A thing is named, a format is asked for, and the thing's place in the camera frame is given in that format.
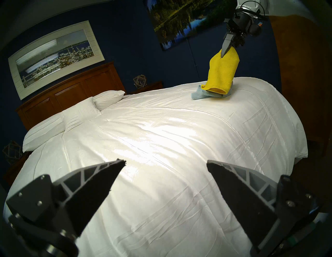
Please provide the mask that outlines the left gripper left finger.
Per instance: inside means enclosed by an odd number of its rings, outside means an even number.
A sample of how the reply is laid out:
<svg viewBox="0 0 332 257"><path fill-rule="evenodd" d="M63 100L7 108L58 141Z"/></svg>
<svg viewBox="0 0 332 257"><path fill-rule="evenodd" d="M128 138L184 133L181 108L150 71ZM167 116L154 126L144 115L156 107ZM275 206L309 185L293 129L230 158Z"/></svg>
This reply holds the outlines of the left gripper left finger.
<svg viewBox="0 0 332 257"><path fill-rule="evenodd" d="M126 161L79 168L52 182L43 174L6 204L9 224L24 257L78 257L79 238L104 202Z"/></svg>

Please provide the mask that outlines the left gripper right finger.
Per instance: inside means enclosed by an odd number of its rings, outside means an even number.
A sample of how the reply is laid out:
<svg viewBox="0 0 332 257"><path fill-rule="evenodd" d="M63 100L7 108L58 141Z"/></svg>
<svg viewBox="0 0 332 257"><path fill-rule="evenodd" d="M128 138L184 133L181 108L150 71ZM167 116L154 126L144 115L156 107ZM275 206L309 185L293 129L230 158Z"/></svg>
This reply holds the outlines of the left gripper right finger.
<svg viewBox="0 0 332 257"><path fill-rule="evenodd" d="M255 170L207 161L220 193L252 243L251 257L278 257L314 228L319 199L290 176L278 182Z"/></svg>

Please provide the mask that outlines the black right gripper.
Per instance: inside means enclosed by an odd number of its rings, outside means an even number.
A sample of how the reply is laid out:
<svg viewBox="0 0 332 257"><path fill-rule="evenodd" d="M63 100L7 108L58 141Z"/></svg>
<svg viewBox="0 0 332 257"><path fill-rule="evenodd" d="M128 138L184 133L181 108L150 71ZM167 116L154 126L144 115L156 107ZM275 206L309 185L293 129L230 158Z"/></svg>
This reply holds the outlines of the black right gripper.
<svg viewBox="0 0 332 257"><path fill-rule="evenodd" d="M234 48L243 46L247 35L257 37L262 32L262 15L250 10L236 10L231 19L225 19L227 32L222 44L221 58Z"/></svg>

